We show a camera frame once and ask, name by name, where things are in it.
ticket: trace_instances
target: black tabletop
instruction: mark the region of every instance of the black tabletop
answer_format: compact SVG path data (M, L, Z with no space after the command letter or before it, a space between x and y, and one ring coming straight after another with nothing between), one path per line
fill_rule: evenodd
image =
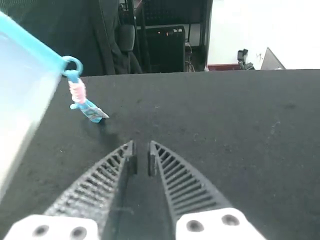
M128 140L138 175L128 184L124 240L166 239L161 186L147 175L156 140L207 176L268 240L320 239L320 71L230 71L84 78L110 115L89 122L66 80L0 205L0 233L42 213L87 168Z

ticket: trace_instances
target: translucent plastic box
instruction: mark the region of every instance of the translucent plastic box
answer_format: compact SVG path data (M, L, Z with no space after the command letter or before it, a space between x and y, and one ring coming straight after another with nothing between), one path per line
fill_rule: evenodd
M0 201L66 62L0 12Z

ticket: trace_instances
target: black table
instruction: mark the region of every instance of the black table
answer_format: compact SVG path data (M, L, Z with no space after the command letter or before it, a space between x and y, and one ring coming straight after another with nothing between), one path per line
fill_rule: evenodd
M320 237L320 71L230 71L84 78L111 118L88 122L62 81L0 205L1 235L42 213L88 167L136 140L119 239L166 239L156 140L206 175L268 240Z

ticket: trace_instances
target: black object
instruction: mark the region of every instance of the black object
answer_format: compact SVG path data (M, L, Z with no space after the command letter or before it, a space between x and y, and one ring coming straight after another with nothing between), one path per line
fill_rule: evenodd
M180 25L146 30L152 73L185 71L185 38L185 28Z
M130 24L135 29L134 53L140 63L143 63L144 71L151 72L150 56L148 51L148 42L146 37L146 22L144 3L142 0L125 0L124 4L119 5L119 18L121 24ZM140 29L140 39L138 37L137 25Z
M118 239L119 209L132 174L137 174L137 156L130 141L81 175L44 214L95 220L101 239Z
M238 64L241 70L255 70L254 65L249 62L246 63L248 56L248 50L243 49L238 51L237 59L238 59Z
M161 179L172 231L184 214L230 208L232 205L196 168L167 147L151 141L148 174Z
M248 50L247 49L239 50L238 51L238 56L237 56L238 61L245 63L247 55L248 55Z
M206 0L144 0L147 26L197 24L203 20Z

